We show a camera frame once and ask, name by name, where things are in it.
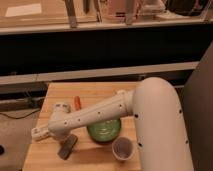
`red object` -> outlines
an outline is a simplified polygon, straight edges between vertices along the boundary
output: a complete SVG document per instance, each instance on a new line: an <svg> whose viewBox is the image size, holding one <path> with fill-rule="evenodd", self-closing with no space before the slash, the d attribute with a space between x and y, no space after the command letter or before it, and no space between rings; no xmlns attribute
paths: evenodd
<svg viewBox="0 0 213 171"><path fill-rule="evenodd" d="M81 110L81 100L79 96L74 97L75 110Z"/></svg>

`green bowl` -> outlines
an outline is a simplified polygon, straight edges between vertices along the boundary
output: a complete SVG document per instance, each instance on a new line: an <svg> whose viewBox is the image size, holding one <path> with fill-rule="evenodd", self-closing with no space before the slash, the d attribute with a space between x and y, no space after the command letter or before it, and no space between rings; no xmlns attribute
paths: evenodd
<svg viewBox="0 0 213 171"><path fill-rule="evenodd" d="M121 120L110 120L87 126L90 137L97 142L109 142L114 140L120 133Z"/></svg>

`wooden table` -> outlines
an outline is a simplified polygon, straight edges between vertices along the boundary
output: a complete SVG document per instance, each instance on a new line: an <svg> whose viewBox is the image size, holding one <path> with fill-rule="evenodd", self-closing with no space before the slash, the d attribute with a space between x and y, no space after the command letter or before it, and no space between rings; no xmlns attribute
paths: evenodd
<svg viewBox="0 0 213 171"><path fill-rule="evenodd" d="M107 82L107 83L52 83L37 122L37 126L48 123L56 102L68 102L74 111L73 98L81 98L82 108L95 104L116 93L117 90L131 90L136 82ZM111 143L101 145L93 142L85 127L72 131L78 136L78 142L68 160L64 161L57 155L59 143L52 138L30 145L24 171L110 171L110 170L141 170L136 144L136 134L133 117L122 118L120 136L130 138L134 143L133 157L124 162L118 162L111 150Z"/></svg>

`gray object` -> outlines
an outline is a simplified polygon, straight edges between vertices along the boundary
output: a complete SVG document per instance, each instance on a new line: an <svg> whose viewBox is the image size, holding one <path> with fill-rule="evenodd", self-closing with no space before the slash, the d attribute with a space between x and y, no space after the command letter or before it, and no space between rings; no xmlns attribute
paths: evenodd
<svg viewBox="0 0 213 171"><path fill-rule="evenodd" d="M183 89L195 171L213 170L213 42Z"/></svg>
<svg viewBox="0 0 213 171"><path fill-rule="evenodd" d="M135 0L126 0L126 25L131 25L133 21Z"/></svg>
<svg viewBox="0 0 213 171"><path fill-rule="evenodd" d="M73 0L65 0L67 15L71 28L77 28L77 19Z"/></svg>
<svg viewBox="0 0 213 171"><path fill-rule="evenodd" d="M61 149L58 152L58 156L63 160L67 160L72 153L72 149L77 141L78 137L74 134L71 134L68 139L61 144Z"/></svg>

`paper cup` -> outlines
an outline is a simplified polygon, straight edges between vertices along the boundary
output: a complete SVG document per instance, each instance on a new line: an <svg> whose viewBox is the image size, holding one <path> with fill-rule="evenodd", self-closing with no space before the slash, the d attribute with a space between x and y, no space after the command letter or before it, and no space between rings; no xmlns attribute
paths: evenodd
<svg viewBox="0 0 213 171"><path fill-rule="evenodd" d="M112 152L119 161L126 161L132 157L133 144L125 137L119 137L112 143Z"/></svg>

